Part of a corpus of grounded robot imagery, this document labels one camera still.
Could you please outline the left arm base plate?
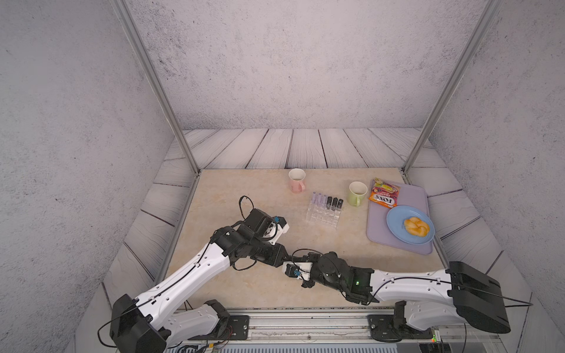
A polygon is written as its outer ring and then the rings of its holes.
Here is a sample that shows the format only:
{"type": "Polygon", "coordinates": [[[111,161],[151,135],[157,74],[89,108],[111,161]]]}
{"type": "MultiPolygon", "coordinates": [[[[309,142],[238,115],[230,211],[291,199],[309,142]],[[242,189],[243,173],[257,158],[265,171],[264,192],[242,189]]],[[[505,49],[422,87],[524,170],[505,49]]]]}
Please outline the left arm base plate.
{"type": "Polygon", "coordinates": [[[249,335],[249,316],[230,316],[221,319],[210,334],[188,338],[188,341],[245,341],[249,335]]]}

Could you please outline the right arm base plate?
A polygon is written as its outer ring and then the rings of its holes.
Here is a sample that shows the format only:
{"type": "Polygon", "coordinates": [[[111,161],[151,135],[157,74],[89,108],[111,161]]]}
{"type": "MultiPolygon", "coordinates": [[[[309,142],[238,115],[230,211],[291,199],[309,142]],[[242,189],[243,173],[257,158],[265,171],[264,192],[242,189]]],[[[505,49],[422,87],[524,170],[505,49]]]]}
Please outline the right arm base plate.
{"type": "Polygon", "coordinates": [[[431,340],[434,337],[432,329],[420,331],[399,324],[393,315],[367,316],[369,335],[374,341],[386,344],[395,344],[403,340],[431,340]]]}

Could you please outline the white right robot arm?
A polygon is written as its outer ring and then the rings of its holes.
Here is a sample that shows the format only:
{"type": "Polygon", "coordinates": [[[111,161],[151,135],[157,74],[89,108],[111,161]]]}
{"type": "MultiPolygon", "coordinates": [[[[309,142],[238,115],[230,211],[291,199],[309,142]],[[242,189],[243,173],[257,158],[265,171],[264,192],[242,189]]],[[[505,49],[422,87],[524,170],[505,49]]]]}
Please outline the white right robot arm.
{"type": "Polygon", "coordinates": [[[349,266],[335,252],[309,253],[286,266],[288,277],[303,287],[315,284],[338,291],[360,305],[395,302],[399,323],[424,331],[443,324],[468,324],[475,329],[507,334],[511,325],[498,281],[466,263],[423,273],[392,273],[349,266]]]}

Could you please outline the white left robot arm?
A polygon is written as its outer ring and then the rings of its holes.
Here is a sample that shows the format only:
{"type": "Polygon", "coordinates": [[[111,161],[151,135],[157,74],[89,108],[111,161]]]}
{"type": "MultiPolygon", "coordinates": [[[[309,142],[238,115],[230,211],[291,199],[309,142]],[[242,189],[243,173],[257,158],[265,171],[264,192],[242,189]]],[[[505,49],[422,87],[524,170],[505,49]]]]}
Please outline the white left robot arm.
{"type": "Polygon", "coordinates": [[[228,311],[216,300],[179,312],[182,304],[241,258],[279,267],[288,254],[278,239],[289,229],[281,216],[254,208],[242,221],[214,232],[195,257],[163,282],[113,305],[110,338],[120,352],[164,352],[188,339],[223,341],[230,333],[228,311]]]}

